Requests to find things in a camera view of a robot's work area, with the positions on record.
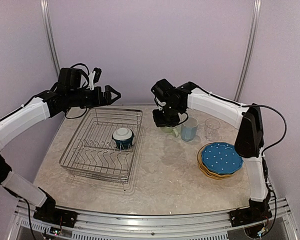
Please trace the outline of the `light green mug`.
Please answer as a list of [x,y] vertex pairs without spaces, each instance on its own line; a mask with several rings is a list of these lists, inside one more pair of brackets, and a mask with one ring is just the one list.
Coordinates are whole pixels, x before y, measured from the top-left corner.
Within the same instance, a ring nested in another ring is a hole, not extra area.
[[160,128],[164,133],[166,134],[171,134],[173,135],[175,138],[178,138],[179,137],[179,132],[177,130],[177,127],[168,127],[168,126],[165,126],[165,127],[161,127]]

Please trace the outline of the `light blue faceted cup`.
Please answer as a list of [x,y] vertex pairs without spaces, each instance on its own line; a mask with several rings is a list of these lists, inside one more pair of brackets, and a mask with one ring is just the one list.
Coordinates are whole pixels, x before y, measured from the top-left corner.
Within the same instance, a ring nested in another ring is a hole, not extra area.
[[199,122],[196,118],[189,117],[188,120],[181,125],[181,139],[185,142],[192,141],[196,136],[198,125]]

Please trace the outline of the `teal and white bowl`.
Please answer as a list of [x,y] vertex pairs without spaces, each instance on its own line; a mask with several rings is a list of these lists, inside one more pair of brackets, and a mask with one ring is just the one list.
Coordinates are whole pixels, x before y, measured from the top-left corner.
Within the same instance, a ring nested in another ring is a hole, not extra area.
[[128,150],[133,146],[134,137],[134,132],[126,127],[118,128],[112,134],[116,147],[121,151]]

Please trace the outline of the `clear glass cup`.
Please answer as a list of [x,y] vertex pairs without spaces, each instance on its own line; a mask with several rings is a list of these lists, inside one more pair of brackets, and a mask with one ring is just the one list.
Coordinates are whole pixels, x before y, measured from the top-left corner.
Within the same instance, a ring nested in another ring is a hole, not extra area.
[[204,123],[205,138],[209,141],[216,141],[218,138],[218,130],[221,124],[218,120],[208,118]]

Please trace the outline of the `blue plate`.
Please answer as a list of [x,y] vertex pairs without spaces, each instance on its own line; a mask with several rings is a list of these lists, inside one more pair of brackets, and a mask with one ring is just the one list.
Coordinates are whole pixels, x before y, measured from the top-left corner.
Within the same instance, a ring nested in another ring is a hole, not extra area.
[[199,153],[202,164],[218,175],[232,175],[243,166],[243,158],[227,142],[213,142],[204,146]]

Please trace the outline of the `yellow polka dot plate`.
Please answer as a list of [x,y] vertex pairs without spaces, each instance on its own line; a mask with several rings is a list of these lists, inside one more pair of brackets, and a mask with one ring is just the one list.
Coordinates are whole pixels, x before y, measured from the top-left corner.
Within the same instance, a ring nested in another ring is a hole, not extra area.
[[233,176],[232,174],[219,175],[217,173],[204,171],[203,169],[201,169],[201,172],[204,173],[208,178],[214,179],[214,180],[225,180],[225,179],[229,179]]

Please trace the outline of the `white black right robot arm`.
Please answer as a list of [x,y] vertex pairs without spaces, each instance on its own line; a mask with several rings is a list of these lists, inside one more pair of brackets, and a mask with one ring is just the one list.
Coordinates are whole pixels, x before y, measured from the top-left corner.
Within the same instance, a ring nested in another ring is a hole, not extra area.
[[179,87],[166,79],[151,88],[157,109],[153,120],[157,127],[176,127],[183,124],[180,116],[188,109],[207,113],[227,122],[238,130],[234,149],[246,165],[250,198],[245,216],[256,222],[269,213],[271,191],[267,185],[268,168],[264,157],[264,128],[261,104],[243,104],[222,98],[189,81]]

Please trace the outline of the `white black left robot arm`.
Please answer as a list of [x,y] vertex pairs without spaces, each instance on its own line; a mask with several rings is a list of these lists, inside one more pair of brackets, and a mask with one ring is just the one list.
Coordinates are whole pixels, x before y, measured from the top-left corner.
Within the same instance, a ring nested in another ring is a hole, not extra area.
[[109,106],[121,98],[121,94],[110,85],[104,88],[95,85],[102,74],[100,68],[83,71],[82,66],[82,63],[77,63],[61,68],[58,80],[51,89],[32,96],[25,104],[0,119],[0,186],[34,205],[51,223],[60,218],[55,200],[15,173],[1,155],[1,150],[34,125],[60,113],[67,113],[71,108],[87,110]]

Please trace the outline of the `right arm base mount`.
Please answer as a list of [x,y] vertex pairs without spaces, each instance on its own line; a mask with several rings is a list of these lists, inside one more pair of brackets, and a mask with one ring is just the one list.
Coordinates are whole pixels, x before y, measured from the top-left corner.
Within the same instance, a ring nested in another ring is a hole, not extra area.
[[261,211],[257,208],[237,208],[229,212],[229,219],[232,227],[249,225],[272,217],[272,212],[268,209]]

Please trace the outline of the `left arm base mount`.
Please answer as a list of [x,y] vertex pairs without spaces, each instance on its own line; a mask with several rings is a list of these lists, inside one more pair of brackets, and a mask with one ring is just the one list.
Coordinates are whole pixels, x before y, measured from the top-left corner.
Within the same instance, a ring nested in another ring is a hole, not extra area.
[[78,213],[71,210],[65,210],[60,208],[43,209],[36,208],[33,214],[36,220],[58,225],[61,227],[74,228]]

